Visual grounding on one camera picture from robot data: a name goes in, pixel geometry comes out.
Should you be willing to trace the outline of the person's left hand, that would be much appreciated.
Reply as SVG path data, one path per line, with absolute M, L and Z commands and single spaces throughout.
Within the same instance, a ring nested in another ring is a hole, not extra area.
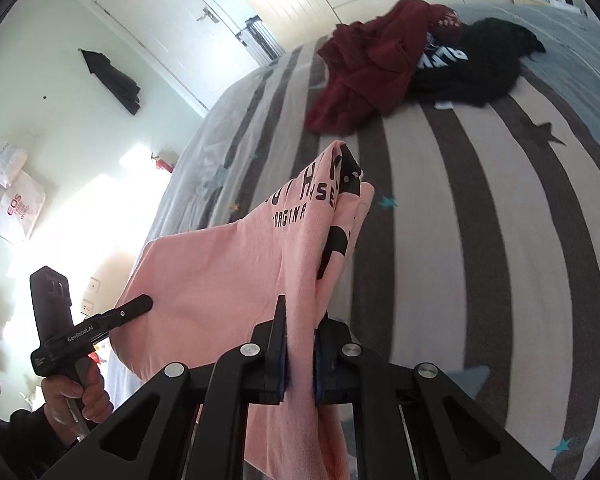
M 93 360 L 88 360 L 84 384 L 73 382 L 66 376 L 52 376 L 41 382 L 45 399 L 43 412 L 60 442 L 69 446 L 78 440 L 79 427 L 68 405 L 69 400 L 84 404 L 82 416 L 89 422 L 101 424 L 114 411 L 104 386 L 104 378 Z

